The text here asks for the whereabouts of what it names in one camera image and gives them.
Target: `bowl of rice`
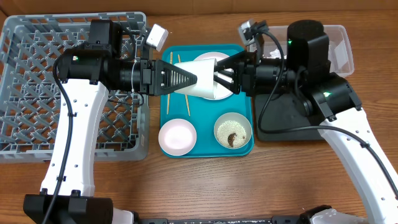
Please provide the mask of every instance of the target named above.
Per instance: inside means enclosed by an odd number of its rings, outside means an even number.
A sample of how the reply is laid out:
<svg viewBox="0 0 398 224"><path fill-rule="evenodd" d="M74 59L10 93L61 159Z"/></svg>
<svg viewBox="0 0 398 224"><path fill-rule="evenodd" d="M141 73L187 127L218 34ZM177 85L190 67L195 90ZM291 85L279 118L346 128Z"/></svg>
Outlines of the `bowl of rice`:
<svg viewBox="0 0 398 224"><path fill-rule="evenodd" d="M225 113L214 125L214 136L218 143L228 149L239 149L251 139L252 126L239 113Z"/></svg>

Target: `gray plastic crate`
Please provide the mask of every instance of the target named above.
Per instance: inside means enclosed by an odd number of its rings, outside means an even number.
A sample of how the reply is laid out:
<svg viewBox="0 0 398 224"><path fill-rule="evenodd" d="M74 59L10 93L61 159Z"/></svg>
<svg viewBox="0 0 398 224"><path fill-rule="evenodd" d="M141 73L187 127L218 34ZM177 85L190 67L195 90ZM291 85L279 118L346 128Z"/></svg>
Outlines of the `gray plastic crate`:
<svg viewBox="0 0 398 224"><path fill-rule="evenodd" d="M90 21L111 19L129 30L146 24L142 12L11 16L0 44L0 162L42 162L51 159L57 133L60 91L52 65L65 49L88 40ZM142 37L136 39L140 46ZM123 57L131 52L123 36ZM138 104L141 97L111 91L109 99ZM140 160L148 152L149 109L107 102L95 151L96 161Z"/></svg>

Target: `wood grain surface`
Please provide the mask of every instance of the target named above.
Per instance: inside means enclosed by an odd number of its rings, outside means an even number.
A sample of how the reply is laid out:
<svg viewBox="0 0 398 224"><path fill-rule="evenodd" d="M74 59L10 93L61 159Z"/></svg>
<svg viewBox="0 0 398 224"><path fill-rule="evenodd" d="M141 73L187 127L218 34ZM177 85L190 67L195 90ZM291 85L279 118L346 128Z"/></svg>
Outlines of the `wood grain surface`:
<svg viewBox="0 0 398 224"><path fill-rule="evenodd" d="M344 25L355 72L348 78L372 129L398 169L398 11L298 12L148 17L170 34L167 46L240 44L237 26L300 19ZM259 142L246 157L170 159L157 142L160 98L150 98L149 155L138 162L95 163L96 197L142 218L249 218L297 215L322 204L366 216L354 185L326 142ZM0 165L0 222L32 223L22 211L37 194L48 164Z"/></svg>

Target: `teal tray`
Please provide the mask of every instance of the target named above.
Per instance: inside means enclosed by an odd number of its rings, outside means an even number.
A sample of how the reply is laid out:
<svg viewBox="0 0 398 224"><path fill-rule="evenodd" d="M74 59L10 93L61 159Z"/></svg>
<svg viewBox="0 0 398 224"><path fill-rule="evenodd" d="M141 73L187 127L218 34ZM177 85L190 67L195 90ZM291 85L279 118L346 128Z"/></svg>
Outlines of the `teal tray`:
<svg viewBox="0 0 398 224"><path fill-rule="evenodd" d="M178 54L181 57L181 62L188 62L207 52L221 52L233 55L242 50L243 48L236 44L174 46L165 50L162 60L170 62L171 52L173 52L173 64L175 64L178 62ZM163 151L165 155L172 158L199 158L245 156L249 154L254 146L254 136L240 149L227 149L218 143L214 137L213 130L216 120L228 112L235 112L245 116L253 127L250 97L247 97L245 93L240 93L239 95L231 95L223 100L213 101L195 96L188 96L188 100L191 116L188 115L183 94L172 93L170 95L169 114L167 114L167 95L160 98L160 127L171 119L182 118L191 122L197 131L197 142L188 154L171 156Z"/></svg>

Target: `white plate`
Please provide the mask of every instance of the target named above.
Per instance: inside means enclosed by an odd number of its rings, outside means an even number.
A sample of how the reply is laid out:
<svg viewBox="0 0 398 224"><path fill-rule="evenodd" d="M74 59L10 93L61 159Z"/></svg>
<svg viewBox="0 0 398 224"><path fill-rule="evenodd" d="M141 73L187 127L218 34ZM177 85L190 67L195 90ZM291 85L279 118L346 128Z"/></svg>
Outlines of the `white plate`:
<svg viewBox="0 0 398 224"><path fill-rule="evenodd" d="M193 149L196 142L195 127L184 119L170 120L159 131L160 147L172 156L185 155Z"/></svg>
<svg viewBox="0 0 398 224"><path fill-rule="evenodd" d="M194 61L215 58L216 61L218 62L218 61L223 60L224 58L227 58L227 57L229 57L229 56L226 55L226 54L220 53L220 52L207 52L207 53L204 53L202 55L199 55L197 58L194 59ZM232 80L232 78L227 77L226 75L223 75L223 74L220 74L220 73L218 74L218 76L220 78L228 81L228 82L230 82ZM229 91L227 88L225 88L222 85L217 83L217 88L216 88L215 95L216 95L215 99L208 99L208 98L205 98L205 99L207 99L207 100L222 100L222 99L225 99L225 98L231 96L232 92Z"/></svg>

